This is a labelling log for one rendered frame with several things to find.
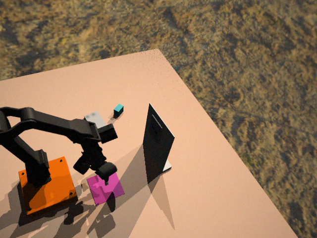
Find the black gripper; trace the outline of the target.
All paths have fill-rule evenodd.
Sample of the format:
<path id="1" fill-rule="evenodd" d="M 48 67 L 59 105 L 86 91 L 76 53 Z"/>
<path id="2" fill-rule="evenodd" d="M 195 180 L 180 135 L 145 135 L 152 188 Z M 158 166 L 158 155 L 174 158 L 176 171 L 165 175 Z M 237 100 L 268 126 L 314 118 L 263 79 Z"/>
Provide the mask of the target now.
<path id="1" fill-rule="evenodd" d="M 109 176 L 114 174 L 117 171 L 117 168 L 114 164 L 107 162 L 107 158 L 102 153 L 103 149 L 98 146 L 98 148 L 92 152 L 84 152 L 87 154 L 88 158 L 92 158 L 95 162 L 94 165 L 90 166 L 90 169 L 95 171 L 102 180 L 106 182 L 109 181 Z"/>

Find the small teal block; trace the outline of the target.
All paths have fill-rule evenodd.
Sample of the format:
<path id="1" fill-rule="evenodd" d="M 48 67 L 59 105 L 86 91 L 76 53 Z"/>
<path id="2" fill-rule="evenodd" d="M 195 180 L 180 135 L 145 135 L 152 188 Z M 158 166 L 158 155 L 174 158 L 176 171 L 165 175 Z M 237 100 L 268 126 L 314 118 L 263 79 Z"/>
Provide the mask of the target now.
<path id="1" fill-rule="evenodd" d="M 118 104 L 114 109 L 113 109 L 113 114 L 116 116 L 120 116 L 121 113 L 123 112 L 123 105 Z"/>

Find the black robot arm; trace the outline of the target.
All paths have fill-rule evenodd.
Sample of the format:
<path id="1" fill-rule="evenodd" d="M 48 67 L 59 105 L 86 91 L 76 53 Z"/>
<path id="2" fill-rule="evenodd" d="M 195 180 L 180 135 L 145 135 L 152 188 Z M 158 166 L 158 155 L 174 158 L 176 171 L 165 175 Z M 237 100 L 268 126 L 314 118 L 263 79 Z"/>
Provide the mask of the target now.
<path id="1" fill-rule="evenodd" d="M 18 117 L 21 122 L 11 128 L 8 116 Z M 5 147 L 25 163 L 27 181 L 34 188 L 51 181 L 47 153 L 42 149 L 34 151 L 18 135 L 25 130 L 36 129 L 66 136 L 73 144 L 80 144 L 84 152 L 92 152 L 102 144 L 117 139 L 117 134 L 110 123 L 97 128 L 96 123 L 84 119 L 67 120 L 34 110 L 32 107 L 15 109 L 0 108 L 0 145 Z M 73 168 L 84 175 L 95 162 L 82 151 L 82 156 Z M 51 179 L 51 180 L 50 180 Z"/>

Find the magenta square zone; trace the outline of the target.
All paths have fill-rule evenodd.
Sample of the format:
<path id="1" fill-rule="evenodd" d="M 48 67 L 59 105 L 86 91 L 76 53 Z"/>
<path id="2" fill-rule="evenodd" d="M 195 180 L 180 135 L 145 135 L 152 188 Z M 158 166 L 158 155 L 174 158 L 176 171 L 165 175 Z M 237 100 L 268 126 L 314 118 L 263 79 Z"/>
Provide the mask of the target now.
<path id="1" fill-rule="evenodd" d="M 116 172 L 109 176 L 107 186 L 98 175 L 88 178 L 87 181 L 96 206 L 125 194 Z"/>

